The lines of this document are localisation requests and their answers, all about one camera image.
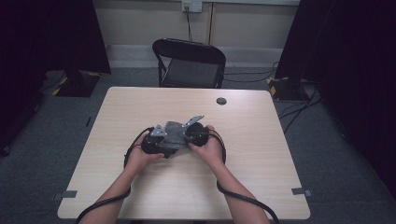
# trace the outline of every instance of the wooden table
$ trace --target wooden table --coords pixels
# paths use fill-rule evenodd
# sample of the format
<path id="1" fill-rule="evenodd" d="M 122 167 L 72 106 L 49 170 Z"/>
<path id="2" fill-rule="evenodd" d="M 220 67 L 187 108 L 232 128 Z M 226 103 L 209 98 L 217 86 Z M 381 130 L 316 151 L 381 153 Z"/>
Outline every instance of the wooden table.
<path id="1" fill-rule="evenodd" d="M 223 97 L 226 105 L 217 104 Z M 122 171 L 123 157 L 136 136 L 166 121 L 200 122 L 219 132 L 227 167 L 280 219 L 306 219 L 310 212 L 271 96 L 267 91 L 113 87 L 82 151 L 64 198 L 60 218 L 76 218 L 93 204 Z M 232 219 L 216 178 L 191 151 L 151 163 L 132 184 L 119 218 Z"/>

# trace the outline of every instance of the black chair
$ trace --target black chair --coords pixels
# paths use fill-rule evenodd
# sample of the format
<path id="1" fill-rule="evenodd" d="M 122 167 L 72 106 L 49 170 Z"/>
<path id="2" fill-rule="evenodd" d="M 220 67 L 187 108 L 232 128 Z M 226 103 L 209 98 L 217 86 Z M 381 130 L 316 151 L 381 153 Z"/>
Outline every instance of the black chair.
<path id="1" fill-rule="evenodd" d="M 158 59 L 160 87 L 221 88 L 226 59 L 219 49 L 171 38 L 155 41 L 152 49 Z M 171 59 L 168 67 L 162 57 Z"/>

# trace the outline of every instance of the wall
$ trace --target wall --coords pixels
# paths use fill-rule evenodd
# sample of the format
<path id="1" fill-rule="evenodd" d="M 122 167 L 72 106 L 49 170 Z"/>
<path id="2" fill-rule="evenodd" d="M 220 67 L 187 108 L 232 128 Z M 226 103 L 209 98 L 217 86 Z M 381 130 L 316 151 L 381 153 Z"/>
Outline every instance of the wall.
<path id="1" fill-rule="evenodd" d="M 190 14 L 194 41 L 217 47 L 283 49 L 299 1 L 216 2 L 203 2 L 202 13 Z M 149 46 L 163 37 L 188 39 L 180 1 L 98 0 L 94 4 L 107 45 Z"/>

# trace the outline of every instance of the finger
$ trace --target finger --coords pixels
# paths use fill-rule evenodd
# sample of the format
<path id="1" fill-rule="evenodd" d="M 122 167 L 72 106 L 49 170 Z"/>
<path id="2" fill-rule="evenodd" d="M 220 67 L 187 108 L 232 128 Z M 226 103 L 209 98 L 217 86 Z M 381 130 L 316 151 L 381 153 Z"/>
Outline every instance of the finger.
<path id="1" fill-rule="evenodd" d="M 196 151 L 199 147 L 198 146 L 196 146 L 195 144 L 193 144 L 193 143 L 189 143 L 189 147 L 190 147 L 190 149 L 192 150 L 192 151 Z"/>
<path id="2" fill-rule="evenodd" d="M 209 131 L 215 131 L 215 127 L 213 127 L 212 125 L 206 125 L 206 128 L 207 128 Z"/>
<path id="3" fill-rule="evenodd" d="M 135 145 L 141 145 L 143 142 L 143 139 L 145 139 L 146 135 L 148 135 L 148 134 L 144 133 L 144 134 L 140 135 L 140 137 L 136 140 Z"/>
<path id="4" fill-rule="evenodd" d="M 159 159 L 165 157 L 165 154 L 163 154 L 163 153 L 156 153 L 156 154 L 149 154 L 148 156 L 149 156 L 149 158 L 150 158 L 152 161 L 157 161 L 157 160 L 159 160 Z"/>

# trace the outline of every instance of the wall outlet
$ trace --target wall outlet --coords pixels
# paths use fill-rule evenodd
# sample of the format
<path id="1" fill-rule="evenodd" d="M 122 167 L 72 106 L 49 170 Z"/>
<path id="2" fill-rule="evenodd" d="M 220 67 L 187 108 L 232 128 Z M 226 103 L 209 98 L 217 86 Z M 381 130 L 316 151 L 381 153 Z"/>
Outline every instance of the wall outlet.
<path id="1" fill-rule="evenodd" d="M 202 12 L 202 1 L 181 1 L 181 11 Z"/>
<path id="2" fill-rule="evenodd" d="M 181 1 L 181 11 L 192 12 L 192 2 L 191 1 Z"/>

